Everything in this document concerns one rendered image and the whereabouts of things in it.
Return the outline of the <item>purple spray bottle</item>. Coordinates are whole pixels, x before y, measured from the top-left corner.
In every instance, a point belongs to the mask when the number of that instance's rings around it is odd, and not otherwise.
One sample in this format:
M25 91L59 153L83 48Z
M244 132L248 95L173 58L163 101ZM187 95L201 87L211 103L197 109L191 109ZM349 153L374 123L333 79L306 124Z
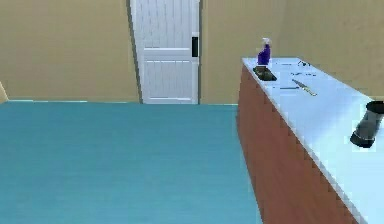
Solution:
M264 48L258 54L258 64L259 65L267 65L269 63L270 55L271 55L270 39L264 38L263 44L264 44Z

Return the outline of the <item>brown counter with pale top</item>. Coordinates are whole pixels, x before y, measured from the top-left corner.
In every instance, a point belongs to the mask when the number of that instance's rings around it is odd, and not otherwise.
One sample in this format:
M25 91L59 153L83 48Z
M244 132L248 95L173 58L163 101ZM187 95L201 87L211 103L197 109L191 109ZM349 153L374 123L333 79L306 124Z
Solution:
M263 224L384 224L384 118L370 148L354 145L370 97L300 60L272 59L276 81L242 61L237 130ZM279 89L292 79L317 96Z

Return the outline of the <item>black flat tray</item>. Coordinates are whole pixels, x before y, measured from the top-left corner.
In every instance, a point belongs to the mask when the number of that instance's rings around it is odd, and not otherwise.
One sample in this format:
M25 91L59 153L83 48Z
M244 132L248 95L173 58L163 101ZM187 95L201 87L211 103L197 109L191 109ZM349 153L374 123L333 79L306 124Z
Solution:
M266 66L256 66L253 68L256 76L262 81L276 81L277 78Z

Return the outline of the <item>black and grey cup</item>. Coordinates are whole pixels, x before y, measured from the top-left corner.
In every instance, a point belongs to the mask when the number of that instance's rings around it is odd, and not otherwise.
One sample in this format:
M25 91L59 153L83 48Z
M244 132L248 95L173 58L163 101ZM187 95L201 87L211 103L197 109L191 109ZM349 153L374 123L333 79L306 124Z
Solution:
M350 141L361 148L370 148L384 118L384 101L370 101L365 106L366 112L350 137Z

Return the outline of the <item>white panelled room door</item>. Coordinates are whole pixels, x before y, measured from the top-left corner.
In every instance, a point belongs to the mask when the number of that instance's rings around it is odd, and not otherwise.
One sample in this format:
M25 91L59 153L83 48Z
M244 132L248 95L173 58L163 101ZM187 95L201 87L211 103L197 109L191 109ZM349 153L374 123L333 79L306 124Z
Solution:
M196 104L200 56L200 0L130 0L142 101Z

